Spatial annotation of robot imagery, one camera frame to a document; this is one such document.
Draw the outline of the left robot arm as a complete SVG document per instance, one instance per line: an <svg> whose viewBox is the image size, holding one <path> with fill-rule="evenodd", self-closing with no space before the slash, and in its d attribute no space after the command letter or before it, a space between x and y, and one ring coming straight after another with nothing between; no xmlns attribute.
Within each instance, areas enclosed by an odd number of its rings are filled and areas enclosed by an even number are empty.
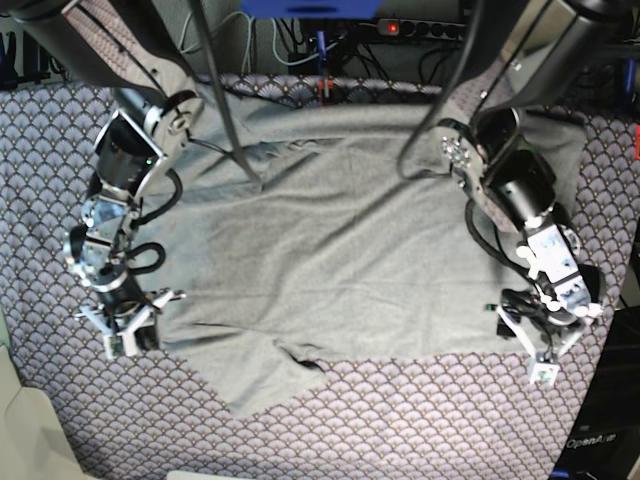
<svg viewBox="0 0 640 480"><path fill-rule="evenodd" d="M549 162L521 133L522 108L549 102L633 9L630 1L479 1L464 34L451 86L487 71L493 78L470 118L442 119L442 150L468 196L467 217L483 212L496 233L519 236L513 256L483 249L527 283L505 289L498 333L529 354L531 383L553 384L562 356L603 310L604 276L580 261L581 240L554 189Z"/></svg>

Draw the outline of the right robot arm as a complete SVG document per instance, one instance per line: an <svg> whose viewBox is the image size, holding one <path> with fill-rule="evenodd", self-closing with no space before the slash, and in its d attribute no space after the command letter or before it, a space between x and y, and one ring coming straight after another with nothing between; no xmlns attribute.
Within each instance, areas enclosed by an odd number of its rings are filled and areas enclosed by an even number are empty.
<svg viewBox="0 0 640 480"><path fill-rule="evenodd" d="M133 240L156 218L143 209L154 182L170 180L173 198L181 196L174 163L203 108L193 73L150 1L5 1L1 10L74 76L113 95L115 110L94 143L82 221L69 232L64 255L97 295L98 306L80 314L100 331L106 356L154 350L158 317L182 293L140 287L144 269L134 258L166 254L156 242Z"/></svg>

